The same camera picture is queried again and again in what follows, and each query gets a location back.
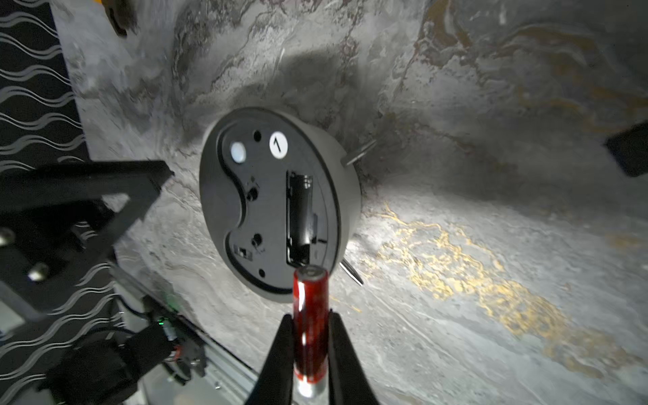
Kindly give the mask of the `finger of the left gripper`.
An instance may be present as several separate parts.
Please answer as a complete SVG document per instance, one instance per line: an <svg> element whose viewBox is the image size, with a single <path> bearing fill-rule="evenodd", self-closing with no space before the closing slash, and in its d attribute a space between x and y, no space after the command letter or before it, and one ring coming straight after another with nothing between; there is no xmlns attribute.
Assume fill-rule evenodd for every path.
<svg viewBox="0 0 648 405"><path fill-rule="evenodd" d="M173 173L167 163L49 165L1 178L1 301L19 314L47 314L143 219Z"/></svg>

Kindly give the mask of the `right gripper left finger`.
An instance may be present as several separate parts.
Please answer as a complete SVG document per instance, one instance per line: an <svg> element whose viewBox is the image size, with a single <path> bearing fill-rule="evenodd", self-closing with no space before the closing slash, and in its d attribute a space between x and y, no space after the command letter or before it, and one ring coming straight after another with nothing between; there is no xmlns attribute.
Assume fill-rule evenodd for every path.
<svg viewBox="0 0 648 405"><path fill-rule="evenodd" d="M245 405L290 405L293 394L295 337L292 316L283 316L263 369Z"/></svg>

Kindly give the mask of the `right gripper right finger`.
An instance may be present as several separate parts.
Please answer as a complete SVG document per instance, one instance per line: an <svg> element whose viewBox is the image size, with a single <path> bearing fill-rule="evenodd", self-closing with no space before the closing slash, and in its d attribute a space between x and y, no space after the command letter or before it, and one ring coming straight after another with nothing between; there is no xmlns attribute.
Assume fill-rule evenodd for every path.
<svg viewBox="0 0 648 405"><path fill-rule="evenodd" d="M333 310L328 315L328 335L329 403L378 405L342 317Z"/></svg>

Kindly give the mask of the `white twin bell alarm clock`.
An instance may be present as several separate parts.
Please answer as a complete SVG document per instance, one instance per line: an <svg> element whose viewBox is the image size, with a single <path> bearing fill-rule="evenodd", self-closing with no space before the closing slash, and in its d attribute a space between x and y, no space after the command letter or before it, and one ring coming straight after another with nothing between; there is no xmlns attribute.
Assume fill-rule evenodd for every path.
<svg viewBox="0 0 648 405"><path fill-rule="evenodd" d="M289 303L304 265L334 270L357 229L354 151L283 111L235 109L207 136L199 170L202 212L226 266L252 292Z"/></svg>

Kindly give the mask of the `black battery cover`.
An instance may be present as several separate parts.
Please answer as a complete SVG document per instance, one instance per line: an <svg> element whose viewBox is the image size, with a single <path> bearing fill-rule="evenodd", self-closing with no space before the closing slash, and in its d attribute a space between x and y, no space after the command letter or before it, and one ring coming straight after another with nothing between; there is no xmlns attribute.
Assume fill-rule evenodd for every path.
<svg viewBox="0 0 648 405"><path fill-rule="evenodd" d="M647 139L648 124L644 121L608 138L604 146L625 175L639 177L648 169Z"/></svg>

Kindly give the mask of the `yellow handled pliers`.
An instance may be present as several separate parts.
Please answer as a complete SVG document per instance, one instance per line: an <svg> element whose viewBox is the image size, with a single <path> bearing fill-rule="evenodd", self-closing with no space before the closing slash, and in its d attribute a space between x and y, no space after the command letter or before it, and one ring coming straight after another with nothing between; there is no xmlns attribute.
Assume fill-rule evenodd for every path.
<svg viewBox="0 0 648 405"><path fill-rule="evenodd" d="M114 32L126 38L129 32L137 28L137 15L130 0L96 0L105 10Z"/></svg>

